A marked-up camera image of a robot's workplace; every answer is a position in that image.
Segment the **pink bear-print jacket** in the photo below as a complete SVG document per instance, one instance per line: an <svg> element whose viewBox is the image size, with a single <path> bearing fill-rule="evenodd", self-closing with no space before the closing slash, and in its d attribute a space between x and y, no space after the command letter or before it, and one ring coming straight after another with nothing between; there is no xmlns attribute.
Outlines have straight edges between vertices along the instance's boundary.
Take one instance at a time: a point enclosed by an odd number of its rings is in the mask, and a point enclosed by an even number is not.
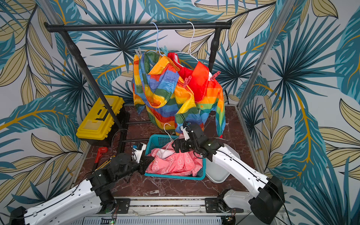
<svg viewBox="0 0 360 225"><path fill-rule="evenodd" d="M146 169L150 174L195 177L203 168L203 160L193 151L176 153L171 149L155 148L150 155L154 157Z"/></svg>

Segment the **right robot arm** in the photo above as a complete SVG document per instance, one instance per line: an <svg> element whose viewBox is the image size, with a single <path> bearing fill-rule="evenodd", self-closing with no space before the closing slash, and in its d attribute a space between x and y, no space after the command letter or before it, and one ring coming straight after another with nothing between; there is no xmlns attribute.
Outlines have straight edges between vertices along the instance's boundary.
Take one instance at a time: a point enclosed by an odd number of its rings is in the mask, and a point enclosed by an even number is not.
<svg viewBox="0 0 360 225"><path fill-rule="evenodd" d="M248 193L232 189L218 197L218 207L225 212L242 209L252 212L265 224L270 224L285 203L282 182L279 178L258 172L232 153L232 148L215 138L209 138L199 125L185 122L181 126L183 138L176 139L172 147L176 153L193 152L206 158L236 178Z"/></svg>

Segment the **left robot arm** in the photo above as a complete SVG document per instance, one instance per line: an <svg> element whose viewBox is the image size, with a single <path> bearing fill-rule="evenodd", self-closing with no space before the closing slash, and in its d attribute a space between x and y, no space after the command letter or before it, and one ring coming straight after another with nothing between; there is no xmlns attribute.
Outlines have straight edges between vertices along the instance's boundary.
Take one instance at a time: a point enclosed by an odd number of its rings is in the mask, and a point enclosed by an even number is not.
<svg viewBox="0 0 360 225"><path fill-rule="evenodd" d="M18 207L12 210L9 224L66 225L99 212L114 214L117 202L111 190L116 182L135 172L144 174L153 160L152 156L133 159L130 155L121 153L107 165L92 172L77 186L53 199L29 209Z"/></svg>

